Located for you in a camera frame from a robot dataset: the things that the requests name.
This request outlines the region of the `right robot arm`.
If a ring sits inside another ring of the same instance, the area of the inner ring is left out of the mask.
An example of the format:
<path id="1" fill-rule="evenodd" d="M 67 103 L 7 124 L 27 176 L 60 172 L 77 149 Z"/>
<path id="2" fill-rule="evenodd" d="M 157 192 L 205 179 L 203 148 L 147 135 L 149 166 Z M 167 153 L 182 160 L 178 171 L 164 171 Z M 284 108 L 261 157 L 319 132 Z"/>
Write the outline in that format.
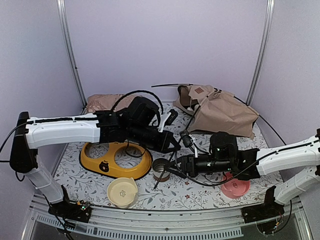
<path id="1" fill-rule="evenodd" d="M 269 218 L 278 210 L 278 205 L 286 204 L 320 181 L 320 135 L 317 133 L 282 147 L 239 150 L 236 136 L 217 132 L 210 137 L 208 152 L 175 157 L 169 166 L 175 174 L 191 181 L 199 174 L 231 173 L 230 178 L 211 183 L 212 187 L 234 179 L 249 181 L 273 172 L 304 167 L 291 179 L 266 192 L 258 213 L 262 218 Z"/>

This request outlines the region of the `beige pet tent fabric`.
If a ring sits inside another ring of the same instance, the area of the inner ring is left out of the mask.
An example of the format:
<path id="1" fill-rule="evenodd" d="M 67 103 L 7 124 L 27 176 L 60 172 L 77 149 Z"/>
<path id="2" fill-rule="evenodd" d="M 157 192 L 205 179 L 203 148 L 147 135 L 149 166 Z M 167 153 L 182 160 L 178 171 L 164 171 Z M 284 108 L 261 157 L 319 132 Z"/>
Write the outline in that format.
<path id="1" fill-rule="evenodd" d="M 173 105 L 194 116 L 190 132 L 226 132 L 253 139 L 253 126 L 259 113 L 240 102 L 235 95 L 211 85 L 179 85 Z"/>

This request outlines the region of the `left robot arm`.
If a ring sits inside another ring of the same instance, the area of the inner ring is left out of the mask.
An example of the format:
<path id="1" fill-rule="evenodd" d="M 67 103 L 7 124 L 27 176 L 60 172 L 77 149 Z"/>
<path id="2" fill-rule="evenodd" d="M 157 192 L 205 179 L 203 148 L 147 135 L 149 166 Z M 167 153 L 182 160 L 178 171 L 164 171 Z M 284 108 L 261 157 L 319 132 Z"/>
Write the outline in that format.
<path id="1" fill-rule="evenodd" d="M 39 147 L 74 142 L 131 141 L 163 154 L 181 148 L 174 134 L 164 129 L 175 118 L 164 113 L 161 105 L 141 96 L 121 110 L 115 110 L 117 105 L 116 102 L 110 110 L 79 116 L 38 118 L 30 117 L 27 111 L 19 115 L 12 132 L 9 165 L 15 172 L 27 176 L 63 217 L 74 213 L 74 205 L 69 202 L 63 187 L 37 160 Z"/>

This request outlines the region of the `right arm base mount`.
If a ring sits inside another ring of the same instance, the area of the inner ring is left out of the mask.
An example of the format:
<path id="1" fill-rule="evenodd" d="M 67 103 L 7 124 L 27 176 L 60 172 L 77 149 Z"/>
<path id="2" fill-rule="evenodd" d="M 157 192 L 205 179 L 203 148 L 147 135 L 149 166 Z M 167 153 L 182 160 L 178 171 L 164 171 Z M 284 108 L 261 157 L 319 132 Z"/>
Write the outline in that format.
<path id="1" fill-rule="evenodd" d="M 258 231 L 264 235 L 275 233 L 284 213 L 284 206 L 277 203 L 262 203 L 241 209 L 244 222 L 255 222 Z"/>

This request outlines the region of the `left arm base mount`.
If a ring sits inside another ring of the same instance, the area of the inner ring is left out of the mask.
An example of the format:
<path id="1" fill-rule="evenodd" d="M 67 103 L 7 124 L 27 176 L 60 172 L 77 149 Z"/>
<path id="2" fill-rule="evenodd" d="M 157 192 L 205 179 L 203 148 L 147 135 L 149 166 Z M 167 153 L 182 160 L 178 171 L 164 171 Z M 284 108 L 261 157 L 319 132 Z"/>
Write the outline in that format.
<path id="1" fill-rule="evenodd" d="M 92 208 L 85 203 L 72 203 L 63 200 L 50 204 L 48 213 L 67 220 L 88 223 L 91 217 Z"/>

